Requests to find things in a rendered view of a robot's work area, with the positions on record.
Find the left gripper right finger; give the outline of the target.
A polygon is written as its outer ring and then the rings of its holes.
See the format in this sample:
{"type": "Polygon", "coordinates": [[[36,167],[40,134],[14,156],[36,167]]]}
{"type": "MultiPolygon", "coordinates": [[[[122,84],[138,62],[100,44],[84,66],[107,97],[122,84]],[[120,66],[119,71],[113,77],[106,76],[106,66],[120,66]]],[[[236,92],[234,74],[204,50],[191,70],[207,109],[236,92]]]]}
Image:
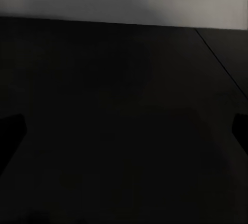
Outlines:
{"type": "Polygon", "coordinates": [[[248,116],[236,114],[231,132],[248,155],[248,116]]]}

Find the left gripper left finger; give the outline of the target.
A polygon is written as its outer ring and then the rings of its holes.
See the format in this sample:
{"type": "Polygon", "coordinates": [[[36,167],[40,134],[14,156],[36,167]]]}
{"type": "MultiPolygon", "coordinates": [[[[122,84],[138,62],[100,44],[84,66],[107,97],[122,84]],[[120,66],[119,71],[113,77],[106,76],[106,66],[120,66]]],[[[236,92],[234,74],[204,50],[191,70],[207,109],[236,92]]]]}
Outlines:
{"type": "Polygon", "coordinates": [[[26,134],[23,114],[0,119],[0,175],[26,134]]]}

